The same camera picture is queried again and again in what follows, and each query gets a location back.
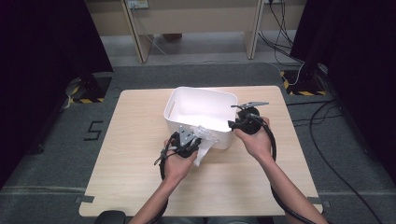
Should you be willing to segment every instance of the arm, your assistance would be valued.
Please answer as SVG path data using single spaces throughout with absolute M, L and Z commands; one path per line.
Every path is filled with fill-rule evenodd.
M 288 208 L 315 223 L 327 223 L 317 208 L 306 199 L 275 163 L 271 155 L 270 139 L 263 128 L 253 135 L 246 134 L 238 129 L 235 129 L 234 133 L 243 141 L 247 152 L 259 162 L 276 194 Z M 286 216 L 290 223 L 300 223 L 294 217 L 288 214 Z
M 148 223 L 155 218 L 160 213 L 177 185 L 187 176 L 196 157 L 197 151 L 186 159 L 179 157 L 177 154 L 170 156 L 165 163 L 165 179 L 143 207 L 136 213 L 129 224 Z

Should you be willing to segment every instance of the hazard tape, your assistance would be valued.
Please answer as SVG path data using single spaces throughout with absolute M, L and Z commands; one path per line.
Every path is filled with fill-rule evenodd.
M 284 77 L 285 73 L 280 72 L 280 76 L 283 79 L 283 85 L 285 86 L 286 93 L 289 95 L 305 95 L 305 96 L 312 96 L 312 95 L 326 95 L 326 91 L 293 91 L 290 87 L 288 80 Z
M 101 98 L 87 98 L 87 99 L 84 99 L 84 98 L 81 98 L 81 99 L 74 98 L 73 96 L 78 92 L 78 90 L 79 90 L 79 86 L 76 86 L 76 87 L 74 88 L 73 92 L 72 92 L 71 99 L 70 99 L 70 101 L 69 101 L 70 103 L 91 104 L 91 103 L 102 103 L 102 102 L 105 100 L 105 98 L 103 98 L 103 97 L 101 97 Z
M 73 103 L 78 104 L 91 104 L 91 103 L 102 103 L 105 98 L 96 98 L 96 99 L 73 99 Z

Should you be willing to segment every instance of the power strip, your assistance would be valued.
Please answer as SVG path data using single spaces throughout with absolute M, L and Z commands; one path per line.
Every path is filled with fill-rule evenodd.
M 148 0 L 128 0 L 127 3 L 130 9 L 149 8 Z

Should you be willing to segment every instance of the desk leg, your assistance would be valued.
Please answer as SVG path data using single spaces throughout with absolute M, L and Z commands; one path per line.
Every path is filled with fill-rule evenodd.
M 259 32 L 262 23 L 263 6 L 264 6 L 264 0 L 258 0 L 256 7 L 257 8 L 256 16 L 253 24 L 253 30 L 244 32 L 244 42 L 245 42 L 245 48 L 247 50 L 248 59 L 254 59 L 254 54 L 256 52 L 257 33 Z
M 149 56 L 149 50 L 151 49 L 152 44 L 151 41 L 154 39 L 154 35 L 140 35 L 137 32 L 136 22 L 134 21 L 131 9 L 128 8 L 125 0 L 120 1 L 134 40 L 134 48 L 136 50 L 137 58 L 139 59 L 139 62 L 145 63 Z

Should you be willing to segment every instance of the forearm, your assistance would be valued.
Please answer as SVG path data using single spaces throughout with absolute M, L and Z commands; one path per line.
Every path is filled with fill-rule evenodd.
M 258 158 L 257 160 L 276 194 L 289 209 L 315 223 L 327 223 L 323 215 L 306 199 L 272 158 Z M 291 223 L 298 223 L 297 219 L 290 217 L 288 219 Z
M 173 182 L 165 178 L 157 190 L 155 190 L 151 197 L 146 201 L 143 207 L 136 213 L 134 218 L 132 218 L 129 224 L 148 223 L 153 218 L 155 218 L 163 209 L 163 206 L 177 185 L 178 182 Z

